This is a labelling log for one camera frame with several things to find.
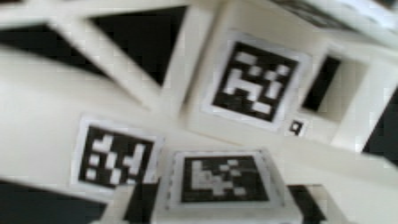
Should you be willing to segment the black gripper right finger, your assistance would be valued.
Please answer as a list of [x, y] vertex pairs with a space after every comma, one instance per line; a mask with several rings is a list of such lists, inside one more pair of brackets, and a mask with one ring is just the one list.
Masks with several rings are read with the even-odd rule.
[[302, 213], [302, 224], [350, 224], [331, 193], [320, 184], [288, 186]]

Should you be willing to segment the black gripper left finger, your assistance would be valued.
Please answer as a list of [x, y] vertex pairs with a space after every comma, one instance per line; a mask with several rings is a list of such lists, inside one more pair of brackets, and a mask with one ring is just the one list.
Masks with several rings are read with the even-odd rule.
[[94, 224], [151, 224], [160, 182], [119, 185]]

